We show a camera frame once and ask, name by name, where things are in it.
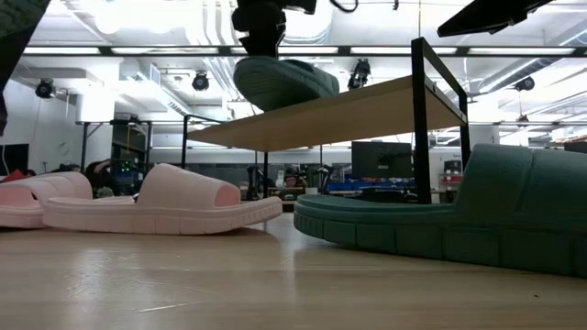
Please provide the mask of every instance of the fluorescent light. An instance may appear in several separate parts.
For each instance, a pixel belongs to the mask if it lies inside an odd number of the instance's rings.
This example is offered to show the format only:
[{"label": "fluorescent light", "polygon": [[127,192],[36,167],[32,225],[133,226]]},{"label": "fluorescent light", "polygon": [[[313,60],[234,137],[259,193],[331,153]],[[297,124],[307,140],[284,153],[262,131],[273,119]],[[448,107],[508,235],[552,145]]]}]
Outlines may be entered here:
[{"label": "fluorescent light", "polygon": [[352,47],[351,54],[411,54],[409,47]]},{"label": "fluorescent light", "polygon": [[153,125],[155,126],[179,126],[179,125],[183,125],[183,121],[177,120],[177,121],[158,121],[158,122],[151,122]]},{"label": "fluorescent light", "polygon": [[561,47],[552,47],[552,48],[518,48],[518,47],[509,47],[509,48],[471,48],[469,50],[469,54],[471,55],[537,55],[537,56],[544,56],[544,55],[569,55],[573,51],[574,48],[561,48]]},{"label": "fluorescent light", "polygon": [[433,47],[432,50],[438,55],[448,55],[457,52],[457,48],[455,47]]},{"label": "fluorescent light", "polygon": [[279,47],[280,55],[284,54],[336,54],[338,47],[316,47],[316,46],[282,46]]},{"label": "fluorescent light", "polygon": [[26,47],[25,54],[95,55],[100,54],[100,50],[96,47]]},{"label": "fluorescent light", "polygon": [[[434,47],[434,52],[436,54],[445,55],[445,54],[454,54],[457,52],[456,47]],[[388,47],[352,47],[350,49],[351,54],[389,54],[389,55],[409,55],[412,53],[412,49],[410,47],[395,47],[395,46],[388,46]]]},{"label": "fluorescent light", "polygon": [[112,52],[120,55],[139,55],[139,54],[153,54],[153,55],[184,55],[184,54],[217,54],[216,47],[114,47]]},{"label": "fluorescent light", "polygon": [[230,52],[233,54],[246,54],[247,51],[244,47],[231,47]]}]

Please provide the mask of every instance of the wooden shelf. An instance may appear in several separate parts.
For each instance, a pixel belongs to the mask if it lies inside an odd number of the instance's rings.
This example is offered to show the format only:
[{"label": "wooden shelf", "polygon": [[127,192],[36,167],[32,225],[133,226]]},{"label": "wooden shelf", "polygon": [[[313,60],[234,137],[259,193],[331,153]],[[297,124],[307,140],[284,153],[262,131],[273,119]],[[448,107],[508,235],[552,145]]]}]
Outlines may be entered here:
[{"label": "wooden shelf", "polygon": [[[428,130],[457,127],[467,117],[426,79]],[[412,76],[374,84],[189,133],[195,141],[257,151],[414,132]]]}]

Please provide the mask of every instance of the pink slide sandal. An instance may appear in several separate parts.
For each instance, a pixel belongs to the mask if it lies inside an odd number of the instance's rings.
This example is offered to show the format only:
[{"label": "pink slide sandal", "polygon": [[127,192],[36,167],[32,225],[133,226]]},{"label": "pink slide sandal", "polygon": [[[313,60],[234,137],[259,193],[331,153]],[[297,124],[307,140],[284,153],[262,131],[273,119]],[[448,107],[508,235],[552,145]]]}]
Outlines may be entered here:
[{"label": "pink slide sandal", "polygon": [[[0,184],[0,226],[44,228],[43,213],[49,198],[92,200],[90,182],[76,172],[60,172]],[[131,197],[102,199],[103,203],[132,204]]]},{"label": "pink slide sandal", "polygon": [[204,235],[266,222],[281,213],[277,197],[241,204],[238,187],[161,164],[145,178],[135,204],[51,198],[43,222],[93,232]]}]

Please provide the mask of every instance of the person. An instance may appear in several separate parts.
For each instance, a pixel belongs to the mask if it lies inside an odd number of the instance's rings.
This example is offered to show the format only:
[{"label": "person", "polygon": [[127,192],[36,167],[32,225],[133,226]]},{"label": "person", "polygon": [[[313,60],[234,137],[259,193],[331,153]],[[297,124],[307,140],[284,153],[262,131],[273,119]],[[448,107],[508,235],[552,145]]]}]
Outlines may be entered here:
[{"label": "person", "polygon": [[285,188],[304,188],[307,186],[305,179],[301,176],[288,176],[285,178]]},{"label": "person", "polygon": [[52,170],[51,173],[60,173],[65,171],[81,172],[82,168],[78,164],[60,164],[58,169]]},{"label": "person", "polygon": [[94,198],[118,196],[116,180],[108,170],[112,166],[110,159],[95,161],[85,168],[85,177],[90,181]]}]

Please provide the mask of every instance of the light wood surface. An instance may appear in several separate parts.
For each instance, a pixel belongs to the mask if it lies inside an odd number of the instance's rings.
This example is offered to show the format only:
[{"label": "light wood surface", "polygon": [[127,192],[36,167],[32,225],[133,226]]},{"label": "light wood surface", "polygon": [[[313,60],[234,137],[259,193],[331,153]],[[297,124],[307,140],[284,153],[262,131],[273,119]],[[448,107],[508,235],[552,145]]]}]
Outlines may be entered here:
[{"label": "light wood surface", "polygon": [[0,232],[2,330],[587,329],[587,280],[216,236]]},{"label": "light wood surface", "polygon": [[[428,129],[456,127],[466,121],[454,105],[441,102],[436,96],[439,91],[430,86],[426,89]],[[414,132],[413,111],[412,76],[407,76],[196,130],[188,137],[233,148],[278,151]]]}]

